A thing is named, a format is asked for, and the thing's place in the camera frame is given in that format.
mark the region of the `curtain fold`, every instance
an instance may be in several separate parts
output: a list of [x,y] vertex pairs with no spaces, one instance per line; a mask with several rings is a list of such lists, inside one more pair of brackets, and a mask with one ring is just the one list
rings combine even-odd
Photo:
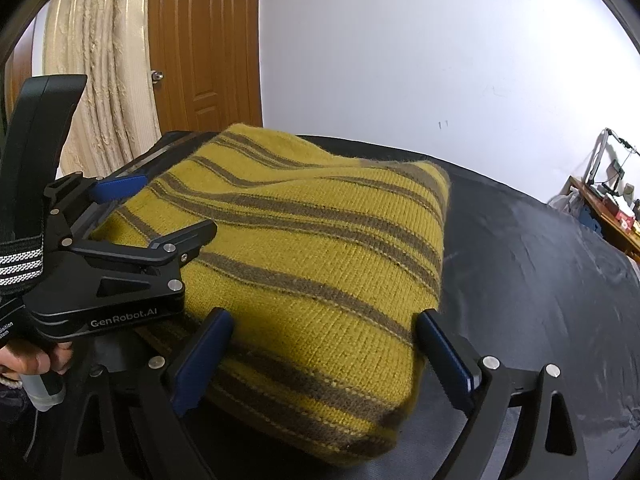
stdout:
[[60,161],[64,174],[107,176],[159,139],[146,13],[146,0],[52,0],[44,73],[88,76]]

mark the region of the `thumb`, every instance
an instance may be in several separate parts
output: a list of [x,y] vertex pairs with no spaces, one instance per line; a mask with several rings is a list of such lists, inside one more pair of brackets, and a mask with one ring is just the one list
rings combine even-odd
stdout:
[[36,345],[15,339],[0,349],[0,365],[23,375],[40,375],[49,371],[49,356]]

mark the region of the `human hand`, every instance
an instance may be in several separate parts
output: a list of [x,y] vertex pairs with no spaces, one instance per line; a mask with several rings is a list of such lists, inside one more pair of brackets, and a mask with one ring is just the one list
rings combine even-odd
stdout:
[[28,341],[14,339],[0,348],[0,374],[13,380],[18,380],[18,374],[41,375],[49,370],[62,375],[72,355],[71,343],[58,343],[47,354]]

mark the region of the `yellow striped sweater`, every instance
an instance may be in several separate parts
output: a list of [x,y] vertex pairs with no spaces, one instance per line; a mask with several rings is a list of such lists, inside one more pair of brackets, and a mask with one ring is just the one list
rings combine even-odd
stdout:
[[182,269],[183,319],[141,330],[167,354],[216,306],[236,320],[207,396],[258,430],[349,466],[396,442],[438,306],[449,181],[428,162],[331,155],[236,124],[156,178],[94,234],[146,246],[211,218]]

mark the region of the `door panel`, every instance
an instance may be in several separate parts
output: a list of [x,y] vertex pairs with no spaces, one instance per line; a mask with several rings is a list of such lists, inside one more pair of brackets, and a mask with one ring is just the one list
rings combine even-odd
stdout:
[[161,131],[262,126],[258,0],[149,0]]

